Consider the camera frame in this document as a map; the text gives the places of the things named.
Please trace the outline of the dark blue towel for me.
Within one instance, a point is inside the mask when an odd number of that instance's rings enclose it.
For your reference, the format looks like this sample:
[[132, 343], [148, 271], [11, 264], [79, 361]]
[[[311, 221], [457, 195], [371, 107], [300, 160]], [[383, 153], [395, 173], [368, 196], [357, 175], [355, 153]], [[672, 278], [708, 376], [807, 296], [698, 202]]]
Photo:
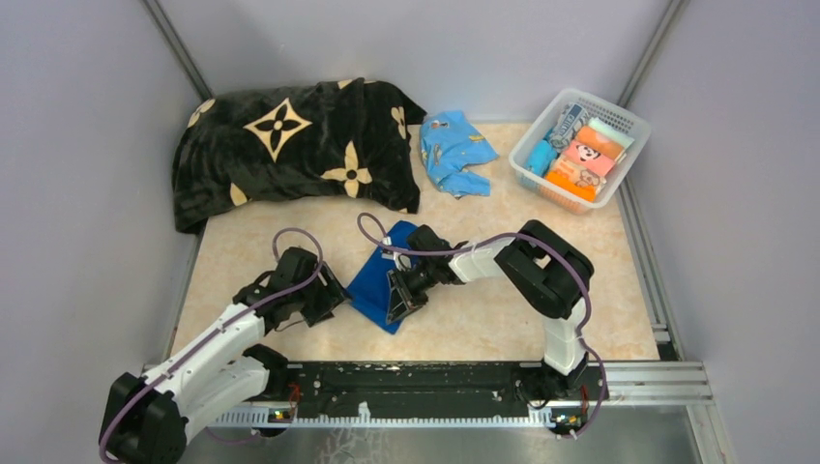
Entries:
[[377, 248], [347, 286], [351, 305], [387, 334], [395, 334], [401, 323], [387, 323], [391, 288], [387, 272], [396, 268], [390, 251]]

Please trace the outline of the bright blue terry towel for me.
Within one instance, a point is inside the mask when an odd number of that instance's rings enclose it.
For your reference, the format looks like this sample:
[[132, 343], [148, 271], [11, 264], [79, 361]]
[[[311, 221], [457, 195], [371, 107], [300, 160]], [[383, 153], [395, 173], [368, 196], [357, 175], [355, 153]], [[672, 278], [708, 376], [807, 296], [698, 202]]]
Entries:
[[536, 143], [531, 150], [524, 168], [542, 178], [549, 170], [553, 161], [559, 157], [559, 153], [546, 139], [542, 139]]

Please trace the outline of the white blue printed towel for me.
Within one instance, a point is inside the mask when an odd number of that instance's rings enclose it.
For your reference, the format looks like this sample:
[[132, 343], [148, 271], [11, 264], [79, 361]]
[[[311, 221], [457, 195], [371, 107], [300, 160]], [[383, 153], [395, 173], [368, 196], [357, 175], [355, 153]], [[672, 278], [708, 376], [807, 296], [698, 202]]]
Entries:
[[588, 125], [591, 116], [587, 109], [576, 103], [568, 103], [559, 115], [555, 126], [546, 137], [549, 145], [558, 153], [566, 150], [580, 130]]

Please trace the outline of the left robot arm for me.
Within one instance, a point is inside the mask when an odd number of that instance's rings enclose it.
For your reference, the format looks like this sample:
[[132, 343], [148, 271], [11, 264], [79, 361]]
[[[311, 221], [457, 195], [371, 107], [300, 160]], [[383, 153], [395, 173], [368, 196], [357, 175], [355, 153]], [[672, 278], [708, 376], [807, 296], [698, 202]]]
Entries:
[[309, 327], [332, 318], [349, 294], [321, 252], [292, 246], [276, 267], [241, 288], [218, 318], [166, 361], [123, 373], [105, 404], [99, 455], [105, 463], [176, 463], [201, 431], [240, 403], [287, 402], [299, 388], [289, 360], [262, 339], [298, 313]]

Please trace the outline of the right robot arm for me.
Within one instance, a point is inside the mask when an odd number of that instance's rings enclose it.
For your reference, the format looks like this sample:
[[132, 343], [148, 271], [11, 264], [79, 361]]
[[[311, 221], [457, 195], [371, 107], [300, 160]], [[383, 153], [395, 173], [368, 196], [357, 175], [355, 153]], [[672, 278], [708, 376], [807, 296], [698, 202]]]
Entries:
[[396, 267], [387, 273], [387, 323], [424, 307], [428, 290], [437, 285], [504, 277], [544, 318], [546, 392], [569, 398], [579, 390], [589, 355], [577, 328], [587, 315], [585, 297], [594, 274], [583, 253], [535, 219], [516, 233], [474, 245], [451, 245], [427, 225], [411, 232], [406, 242], [394, 251]]

